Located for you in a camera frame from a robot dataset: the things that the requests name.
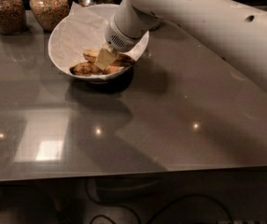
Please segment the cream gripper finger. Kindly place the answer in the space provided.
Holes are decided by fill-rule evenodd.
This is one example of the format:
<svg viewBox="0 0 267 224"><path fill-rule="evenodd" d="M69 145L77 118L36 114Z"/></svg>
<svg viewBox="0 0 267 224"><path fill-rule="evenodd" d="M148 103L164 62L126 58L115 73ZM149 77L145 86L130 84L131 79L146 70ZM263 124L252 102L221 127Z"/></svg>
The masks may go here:
<svg viewBox="0 0 267 224"><path fill-rule="evenodd" d="M96 57L95 65L104 70L117 59L117 51L112 48L102 47Z"/></svg>

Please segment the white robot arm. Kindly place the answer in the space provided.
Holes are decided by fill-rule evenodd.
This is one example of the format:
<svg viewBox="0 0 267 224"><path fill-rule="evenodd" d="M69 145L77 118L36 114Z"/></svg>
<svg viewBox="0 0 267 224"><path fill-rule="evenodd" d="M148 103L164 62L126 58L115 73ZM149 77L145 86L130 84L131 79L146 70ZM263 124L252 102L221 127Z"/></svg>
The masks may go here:
<svg viewBox="0 0 267 224"><path fill-rule="evenodd" d="M105 43L127 52L161 21L178 25L267 91L267 12L232 0L122 0Z"/></svg>

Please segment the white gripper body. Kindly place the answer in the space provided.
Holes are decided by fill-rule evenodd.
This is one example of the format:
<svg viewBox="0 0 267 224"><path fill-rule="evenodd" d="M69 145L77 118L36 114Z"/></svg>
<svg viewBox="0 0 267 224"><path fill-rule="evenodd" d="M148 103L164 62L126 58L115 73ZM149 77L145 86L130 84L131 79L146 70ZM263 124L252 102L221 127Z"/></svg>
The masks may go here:
<svg viewBox="0 0 267 224"><path fill-rule="evenodd" d="M105 42L120 52L130 51L149 30L140 20L119 18L114 15L105 28Z"/></svg>

